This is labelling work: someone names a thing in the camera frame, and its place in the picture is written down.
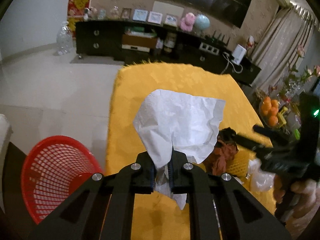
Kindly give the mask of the person right hand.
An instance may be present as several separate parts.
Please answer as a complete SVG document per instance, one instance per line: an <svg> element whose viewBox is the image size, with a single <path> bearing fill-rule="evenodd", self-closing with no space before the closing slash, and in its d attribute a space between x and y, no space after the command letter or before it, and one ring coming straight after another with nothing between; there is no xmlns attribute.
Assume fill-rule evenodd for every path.
<svg viewBox="0 0 320 240"><path fill-rule="evenodd" d="M298 202L293 206L293 212L290 216L292 221L310 215L311 211L319 204L319 186L314 180L309 179L305 182L295 182L291 186L291 191L298 198ZM273 196L276 203L281 204L285 195L283 179L281 176L275 175Z"/></svg>

